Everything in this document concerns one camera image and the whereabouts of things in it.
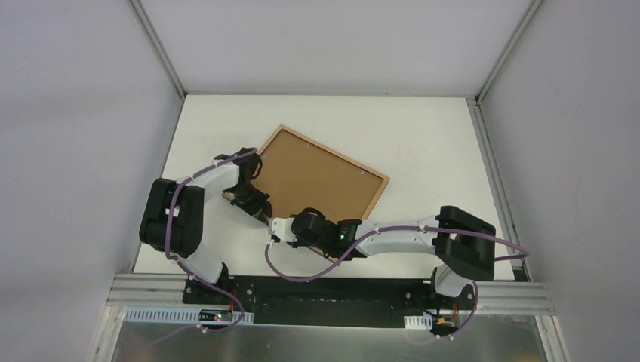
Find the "blue wooden photo frame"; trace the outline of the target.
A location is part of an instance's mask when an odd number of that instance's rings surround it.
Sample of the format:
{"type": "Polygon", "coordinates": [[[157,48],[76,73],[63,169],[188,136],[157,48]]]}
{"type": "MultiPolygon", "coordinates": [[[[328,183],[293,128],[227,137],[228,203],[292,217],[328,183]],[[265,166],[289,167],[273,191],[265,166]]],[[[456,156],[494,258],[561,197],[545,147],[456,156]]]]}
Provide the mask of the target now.
{"type": "Polygon", "coordinates": [[[389,177],[284,125],[259,151],[261,174],[254,186],[270,195],[272,218],[307,207],[332,222],[366,219],[389,177]]]}

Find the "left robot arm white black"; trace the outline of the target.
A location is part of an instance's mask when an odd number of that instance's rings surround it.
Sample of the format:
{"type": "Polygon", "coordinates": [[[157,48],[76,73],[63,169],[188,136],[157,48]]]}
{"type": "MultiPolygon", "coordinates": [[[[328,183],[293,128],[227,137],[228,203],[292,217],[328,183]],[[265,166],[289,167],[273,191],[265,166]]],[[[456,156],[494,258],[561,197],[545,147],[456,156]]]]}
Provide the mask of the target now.
{"type": "Polygon", "coordinates": [[[257,149],[241,148],[231,155],[216,156],[204,169],[181,180],[158,178],[151,185],[140,241],[201,283],[201,294],[212,305],[223,304],[231,287],[227,266],[202,240],[205,205],[226,195],[232,206],[268,224],[272,218],[270,196],[253,184],[262,166],[257,149]]]}

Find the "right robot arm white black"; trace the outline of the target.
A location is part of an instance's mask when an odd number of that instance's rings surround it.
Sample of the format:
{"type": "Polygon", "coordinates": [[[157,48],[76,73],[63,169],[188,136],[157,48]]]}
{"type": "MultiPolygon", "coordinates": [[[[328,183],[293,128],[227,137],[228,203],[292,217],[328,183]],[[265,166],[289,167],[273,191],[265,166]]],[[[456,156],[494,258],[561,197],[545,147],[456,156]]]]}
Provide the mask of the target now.
{"type": "Polygon", "coordinates": [[[327,258],[350,261],[383,253],[438,257],[428,289],[436,308],[449,308],[474,281],[494,279],[496,229],[454,206],[435,216],[404,222],[347,219],[332,222],[307,207],[285,220],[276,236],[292,247],[314,248],[327,258]]]}

